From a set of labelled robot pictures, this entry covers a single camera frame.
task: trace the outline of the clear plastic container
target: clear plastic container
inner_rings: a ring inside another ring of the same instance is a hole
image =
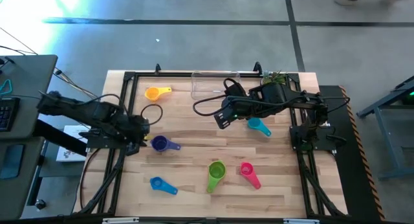
[[[203,100],[224,95],[226,88],[224,88],[223,81],[226,78],[240,82],[240,74],[235,71],[225,73],[193,72],[191,75],[191,97],[195,100]],[[223,99],[218,98],[212,101],[222,101]]]

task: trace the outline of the white paper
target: white paper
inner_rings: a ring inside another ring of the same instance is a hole
[[[88,128],[85,126],[65,126],[63,132],[81,140],[84,143],[87,143],[88,140],[86,138],[82,138],[79,135],[81,132],[89,131]],[[73,153],[70,150],[66,150],[64,147],[59,147],[58,155],[56,156],[57,162],[82,162],[85,160],[85,157],[82,155],[78,155],[77,153]]]

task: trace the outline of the green measuring cup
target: green measuring cup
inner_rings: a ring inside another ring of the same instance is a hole
[[[226,165],[222,160],[214,161],[208,166],[207,192],[212,193],[222,178],[226,175]]]

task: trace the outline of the wooden tabletop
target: wooden tabletop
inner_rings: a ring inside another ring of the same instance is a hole
[[[125,71],[108,71],[103,93],[120,94]],[[318,92],[315,73],[299,73],[301,88]],[[242,86],[249,90],[259,85],[257,78],[242,78]],[[163,95],[155,103],[164,109],[161,121],[151,126],[150,135],[164,135],[181,144],[180,151],[158,153],[152,147],[141,148],[138,154],[125,158],[120,184],[117,216],[174,216],[222,218],[304,218],[306,216],[296,154],[289,137],[291,125],[288,110],[263,119],[271,130],[271,137],[247,128],[247,121],[237,120],[226,129],[219,129],[213,117],[194,113],[191,97],[191,78],[140,78],[133,113],[150,104],[144,96],[148,87],[171,87],[173,92]],[[127,92],[129,100],[131,86]],[[105,101],[118,103],[113,97]],[[201,104],[199,111],[208,113],[219,109],[221,102]],[[160,111],[151,107],[143,113],[150,122]],[[102,183],[108,150],[101,150],[91,162],[83,184],[86,204]],[[347,213],[334,157],[316,151],[315,160],[321,187],[344,213]],[[206,191],[208,165],[222,160],[227,167],[226,177],[214,193]],[[241,162],[254,165],[262,184],[256,190],[239,174]],[[176,196],[152,190],[149,180],[159,176],[179,189]],[[111,185],[106,202],[112,196]],[[314,192],[310,188],[312,207],[316,211]],[[79,199],[74,211],[80,209]]]

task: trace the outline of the concrete floor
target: concrete floor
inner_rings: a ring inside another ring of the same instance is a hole
[[[353,7],[338,6],[332,0],[292,0],[292,6],[296,21],[414,22],[414,0],[393,6],[361,0]],[[250,71],[260,61],[267,70],[298,71],[288,25],[55,25],[41,21],[46,17],[288,21],[285,0],[3,0],[0,13],[1,27],[38,53],[57,54],[58,67],[96,94],[102,91],[108,69],[153,69],[156,63],[165,70]],[[305,70],[316,72],[321,85],[344,86],[354,111],[413,75],[414,27],[298,27],[298,38]],[[0,42],[25,50],[4,32]],[[49,89],[87,100],[55,78]],[[58,128],[75,124],[63,117],[42,118]],[[376,177],[390,169],[385,143],[374,116],[357,122]],[[23,217],[68,214],[77,182],[78,178],[45,180],[39,197],[50,206],[41,212],[26,209]],[[51,184],[53,194],[47,189]],[[413,185],[412,176],[376,181],[387,220],[413,223]]]

